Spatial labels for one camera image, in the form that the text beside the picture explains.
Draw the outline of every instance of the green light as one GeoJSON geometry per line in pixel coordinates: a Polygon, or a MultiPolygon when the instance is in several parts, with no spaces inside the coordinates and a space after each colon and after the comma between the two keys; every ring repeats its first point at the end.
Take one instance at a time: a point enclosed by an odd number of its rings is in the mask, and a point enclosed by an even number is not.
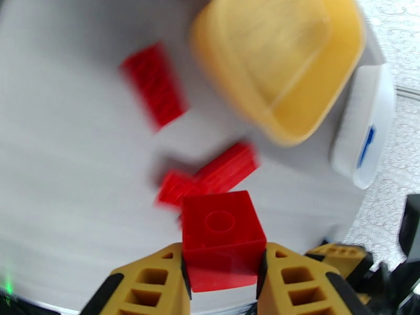
{"type": "Polygon", "coordinates": [[[13,294],[13,286],[12,286],[12,283],[10,281],[8,281],[6,283],[6,291],[9,295],[13,294]]]}
{"type": "Polygon", "coordinates": [[[7,294],[13,295],[13,285],[9,276],[6,276],[6,283],[4,288],[6,289],[7,294]]]}

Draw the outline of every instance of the red 2x2 lego brick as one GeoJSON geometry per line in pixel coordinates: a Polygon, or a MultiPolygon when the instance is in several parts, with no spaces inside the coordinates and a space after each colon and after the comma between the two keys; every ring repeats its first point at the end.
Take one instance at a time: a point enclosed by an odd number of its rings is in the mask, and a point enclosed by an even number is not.
{"type": "Polygon", "coordinates": [[[256,283],[267,240],[247,191],[186,197],[182,225],[193,292],[256,283]]]}

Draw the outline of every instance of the yellow plastic container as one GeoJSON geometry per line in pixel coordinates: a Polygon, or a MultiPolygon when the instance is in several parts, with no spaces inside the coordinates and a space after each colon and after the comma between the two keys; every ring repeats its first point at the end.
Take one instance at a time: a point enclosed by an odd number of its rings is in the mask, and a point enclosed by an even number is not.
{"type": "Polygon", "coordinates": [[[206,71],[285,146],[321,124],[364,48],[355,0],[212,0],[192,27],[206,71]]]}

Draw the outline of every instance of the blue label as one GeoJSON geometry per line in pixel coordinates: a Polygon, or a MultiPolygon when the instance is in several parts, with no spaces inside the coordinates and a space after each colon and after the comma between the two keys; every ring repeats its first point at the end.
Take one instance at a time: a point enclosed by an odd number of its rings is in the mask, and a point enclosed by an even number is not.
{"type": "Polygon", "coordinates": [[[366,156],[366,153],[368,152],[367,151],[368,150],[368,147],[369,147],[369,145],[371,145],[373,143],[373,139],[375,137],[375,132],[376,132],[375,127],[373,125],[371,125],[371,127],[369,129],[369,134],[367,136],[368,138],[366,139],[366,142],[365,142],[364,147],[363,147],[363,151],[360,154],[358,168],[360,168],[362,166],[363,160],[364,160],[364,158],[366,156]]]}

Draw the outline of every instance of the white table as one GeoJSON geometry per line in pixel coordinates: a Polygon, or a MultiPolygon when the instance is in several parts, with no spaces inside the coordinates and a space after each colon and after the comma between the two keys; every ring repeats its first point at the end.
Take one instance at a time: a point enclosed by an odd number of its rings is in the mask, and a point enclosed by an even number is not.
{"type": "MultiPolygon", "coordinates": [[[[153,206],[159,178],[169,167],[196,170],[244,137],[258,146],[261,168],[236,190],[250,191],[269,241],[303,253],[330,232],[346,234],[364,192],[328,163],[345,99],[307,142],[272,145],[235,116],[193,61],[188,26],[205,2],[4,3],[0,279],[10,276],[17,294],[78,310],[113,268],[180,241],[177,215],[153,206]],[[153,134],[118,66],[159,39],[191,109],[153,134]]],[[[364,63],[382,62],[377,51],[369,38],[364,63]]],[[[192,311],[239,305],[253,294],[194,295],[192,311]]]]}

